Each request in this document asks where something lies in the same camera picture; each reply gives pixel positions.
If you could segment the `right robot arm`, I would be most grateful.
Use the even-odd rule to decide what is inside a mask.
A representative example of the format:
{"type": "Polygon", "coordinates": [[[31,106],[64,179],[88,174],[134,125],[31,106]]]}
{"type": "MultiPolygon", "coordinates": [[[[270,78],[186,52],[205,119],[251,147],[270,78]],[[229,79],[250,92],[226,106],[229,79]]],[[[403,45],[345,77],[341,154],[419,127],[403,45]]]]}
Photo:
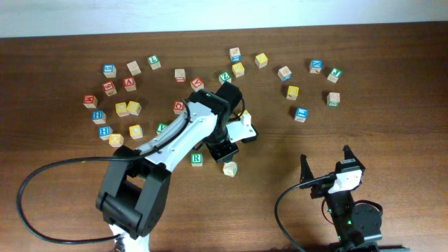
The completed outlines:
{"type": "Polygon", "coordinates": [[[354,201],[351,192],[362,184],[365,166],[348,145],[344,159],[325,176],[314,177],[307,156],[300,156],[301,189],[309,188],[313,199],[322,197],[328,206],[339,241],[330,245],[333,251],[377,251],[382,238],[382,206],[368,200],[354,201]]]}

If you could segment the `green letter R block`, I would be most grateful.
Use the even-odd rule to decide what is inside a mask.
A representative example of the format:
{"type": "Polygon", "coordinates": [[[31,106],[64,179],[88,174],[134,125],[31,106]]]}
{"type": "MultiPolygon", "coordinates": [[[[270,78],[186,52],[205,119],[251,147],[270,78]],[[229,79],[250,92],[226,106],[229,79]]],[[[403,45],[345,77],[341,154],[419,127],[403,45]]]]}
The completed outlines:
{"type": "Polygon", "coordinates": [[[203,165],[203,157],[201,153],[192,153],[190,163],[193,167],[201,167],[203,165]]]}

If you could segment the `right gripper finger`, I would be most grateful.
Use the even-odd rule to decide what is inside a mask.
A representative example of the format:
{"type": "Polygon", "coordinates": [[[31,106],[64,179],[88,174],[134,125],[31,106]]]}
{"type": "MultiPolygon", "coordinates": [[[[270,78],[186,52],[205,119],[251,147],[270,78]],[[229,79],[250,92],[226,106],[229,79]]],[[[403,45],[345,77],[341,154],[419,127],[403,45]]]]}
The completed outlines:
{"type": "Polygon", "coordinates": [[[356,161],[356,156],[354,155],[353,151],[350,149],[350,147],[348,145],[345,145],[343,147],[343,151],[344,151],[344,161],[351,161],[351,162],[355,162],[356,161]]]}
{"type": "Polygon", "coordinates": [[[314,181],[314,175],[312,174],[312,171],[307,162],[307,156],[304,154],[301,154],[300,156],[300,165],[301,165],[300,183],[304,185],[311,185],[312,182],[314,181]]]}

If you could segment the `yellow S block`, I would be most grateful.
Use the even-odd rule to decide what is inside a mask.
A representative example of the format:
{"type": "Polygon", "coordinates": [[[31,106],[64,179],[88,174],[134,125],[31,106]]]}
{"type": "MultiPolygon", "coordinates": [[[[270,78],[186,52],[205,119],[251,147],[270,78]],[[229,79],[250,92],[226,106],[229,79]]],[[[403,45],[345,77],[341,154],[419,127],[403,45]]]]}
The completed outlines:
{"type": "Polygon", "coordinates": [[[238,165],[236,162],[225,162],[223,165],[223,173],[226,176],[235,177],[238,171],[238,165]]]}
{"type": "Polygon", "coordinates": [[[241,62],[232,65],[232,72],[236,78],[239,78],[245,74],[244,65],[241,62]]]}

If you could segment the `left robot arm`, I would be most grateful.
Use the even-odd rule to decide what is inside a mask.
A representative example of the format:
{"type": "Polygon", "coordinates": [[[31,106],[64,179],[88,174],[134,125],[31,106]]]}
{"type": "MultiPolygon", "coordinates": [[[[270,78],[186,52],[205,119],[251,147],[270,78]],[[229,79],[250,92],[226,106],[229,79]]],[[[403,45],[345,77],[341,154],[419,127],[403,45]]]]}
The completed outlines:
{"type": "Polygon", "coordinates": [[[149,234],[165,208],[172,172],[198,143],[217,162],[231,162],[238,141],[258,133],[249,115],[232,118],[241,90],[225,82],[216,92],[193,92],[175,121],[132,150],[119,147],[101,185],[96,207],[115,235],[116,251],[148,251],[149,234]]]}

